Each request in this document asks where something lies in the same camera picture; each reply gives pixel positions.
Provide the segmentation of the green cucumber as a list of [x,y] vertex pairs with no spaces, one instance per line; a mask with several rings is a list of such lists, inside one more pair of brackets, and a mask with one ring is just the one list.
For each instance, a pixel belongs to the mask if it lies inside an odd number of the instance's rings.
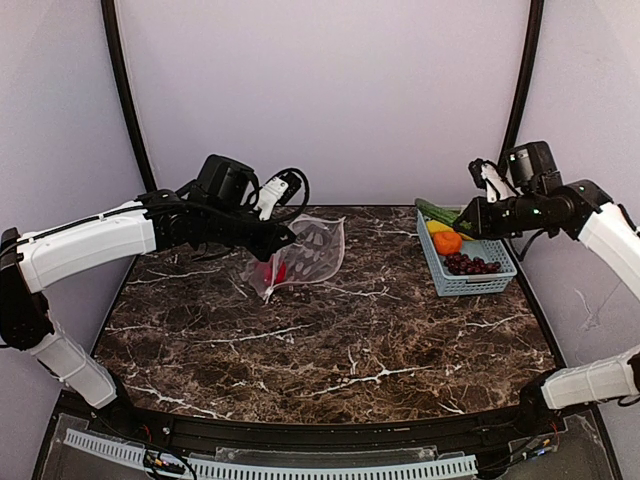
[[449,227],[452,227],[454,225],[456,219],[460,215],[459,211],[435,205],[422,198],[416,198],[414,200],[414,205],[424,217],[431,220],[436,220]]

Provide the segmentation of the dark purple grapes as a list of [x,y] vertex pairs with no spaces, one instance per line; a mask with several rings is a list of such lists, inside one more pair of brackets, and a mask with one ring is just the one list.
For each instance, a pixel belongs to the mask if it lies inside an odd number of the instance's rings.
[[452,275],[495,274],[502,268],[500,262],[487,262],[480,257],[471,258],[460,253],[446,256],[443,265]]

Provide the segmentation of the red apple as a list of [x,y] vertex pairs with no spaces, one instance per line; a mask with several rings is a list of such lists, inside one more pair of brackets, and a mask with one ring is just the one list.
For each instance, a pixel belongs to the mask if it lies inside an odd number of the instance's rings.
[[273,260],[265,263],[259,262],[255,267],[254,273],[262,285],[279,285],[285,281],[287,266],[284,262],[276,265]]

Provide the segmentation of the white zipper slider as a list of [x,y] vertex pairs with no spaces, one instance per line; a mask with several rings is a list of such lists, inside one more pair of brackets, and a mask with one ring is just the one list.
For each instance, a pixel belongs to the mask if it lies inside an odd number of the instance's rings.
[[269,287],[269,288],[266,289],[265,298],[264,298],[264,301],[265,301],[266,304],[269,303],[273,293],[274,293],[274,287]]

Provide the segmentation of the clear zip top bag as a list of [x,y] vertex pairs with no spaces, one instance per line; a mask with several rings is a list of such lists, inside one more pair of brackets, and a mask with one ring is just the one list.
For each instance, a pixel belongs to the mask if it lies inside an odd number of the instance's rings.
[[289,225],[296,234],[295,242],[277,251],[267,261],[273,260],[276,265],[280,262],[286,264],[285,281],[279,285],[262,285],[254,273],[259,263],[257,260],[247,263],[240,274],[241,280],[264,301],[269,287],[274,287],[275,291],[285,286],[321,283],[332,278],[340,270],[345,256],[345,220],[345,217],[323,219],[301,215]]

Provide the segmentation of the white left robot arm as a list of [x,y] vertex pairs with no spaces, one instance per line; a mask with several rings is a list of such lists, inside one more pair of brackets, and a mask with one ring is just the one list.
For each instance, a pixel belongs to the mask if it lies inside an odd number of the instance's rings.
[[170,190],[41,231],[8,228],[1,234],[1,339],[34,357],[89,406],[108,408],[122,394],[87,350],[134,258],[219,244],[266,261],[294,239],[284,220],[225,213]]

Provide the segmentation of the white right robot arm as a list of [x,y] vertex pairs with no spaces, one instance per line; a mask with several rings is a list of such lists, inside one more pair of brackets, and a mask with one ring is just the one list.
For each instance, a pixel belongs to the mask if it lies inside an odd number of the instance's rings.
[[[478,240],[497,240],[525,231],[564,232],[594,254],[611,272],[586,281],[595,288],[617,278],[639,295],[639,229],[624,208],[590,180],[579,180],[544,193],[524,191],[494,200],[476,197],[453,228]],[[548,410],[639,395],[639,347],[608,358],[545,374],[533,387]]]

